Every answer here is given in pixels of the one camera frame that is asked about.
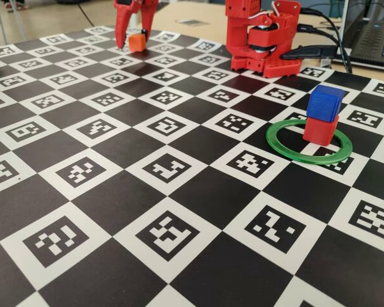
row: white cable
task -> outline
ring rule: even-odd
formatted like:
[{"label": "white cable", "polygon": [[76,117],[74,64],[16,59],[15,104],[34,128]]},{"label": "white cable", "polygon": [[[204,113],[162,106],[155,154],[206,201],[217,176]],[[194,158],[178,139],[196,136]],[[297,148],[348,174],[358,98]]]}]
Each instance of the white cable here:
[{"label": "white cable", "polygon": [[272,7],[273,11],[275,12],[276,16],[279,17],[279,16],[280,16],[280,13],[279,13],[279,11],[277,10],[274,1],[271,2],[271,7]]}]

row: red cube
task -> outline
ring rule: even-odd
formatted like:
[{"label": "red cube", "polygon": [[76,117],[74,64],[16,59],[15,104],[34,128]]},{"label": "red cube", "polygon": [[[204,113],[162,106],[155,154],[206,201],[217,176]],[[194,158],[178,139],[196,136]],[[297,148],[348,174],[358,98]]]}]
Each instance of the red cube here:
[{"label": "red cube", "polygon": [[335,128],[339,122],[337,115],[334,122],[328,123],[322,120],[308,117],[303,139],[311,143],[327,146],[333,139]]}]

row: checkerboard mat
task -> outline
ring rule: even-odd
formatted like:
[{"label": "checkerboard mat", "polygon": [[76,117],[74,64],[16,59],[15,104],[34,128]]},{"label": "checkerboard mat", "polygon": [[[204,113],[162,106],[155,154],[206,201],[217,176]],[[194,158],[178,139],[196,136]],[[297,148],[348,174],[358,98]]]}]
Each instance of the checkerboard mat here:
[{"label": "checkerboard mat", "polygon": [[[0,306],[384,306],[384,82],[231,72],[225,46],[95,27],[0,47]],[[265,140],[346,91],[351,157]],[[329,155],[278,135],[288,147]]]}]

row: red robot arm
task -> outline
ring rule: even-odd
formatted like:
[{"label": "red robot arm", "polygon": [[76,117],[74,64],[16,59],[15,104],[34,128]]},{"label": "red robot arm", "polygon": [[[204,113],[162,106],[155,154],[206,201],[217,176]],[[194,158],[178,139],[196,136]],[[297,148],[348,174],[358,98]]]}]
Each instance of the red robot arm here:
[{"label": "red robot arm", "polygon": [[276,11],[269,13],[260,11],[260,0],[227,0],[227,49],[232,54],[232,70],[250,69],[263,72],[264,77],[300,71],[301,60],[280,59],[291,50],[300,4],[279,0],[274,5]]}]

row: wire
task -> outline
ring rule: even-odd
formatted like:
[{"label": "wire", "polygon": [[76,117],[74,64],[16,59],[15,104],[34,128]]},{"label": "wire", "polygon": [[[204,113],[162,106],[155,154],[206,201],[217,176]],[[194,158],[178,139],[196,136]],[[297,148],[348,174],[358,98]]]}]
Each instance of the wire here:
[{"label": "wire", "polygon": [[87,18],[88,22],[91,24],[91,27],[94,27],[94,24],[91,22],[91,20],[88,18],[87,14],[85,14],[83,8],[81,7],[81,5],[79,5],[79,3],[77,3],[79,9],[82,11],[82,13],[84,14],[85,18]]}]

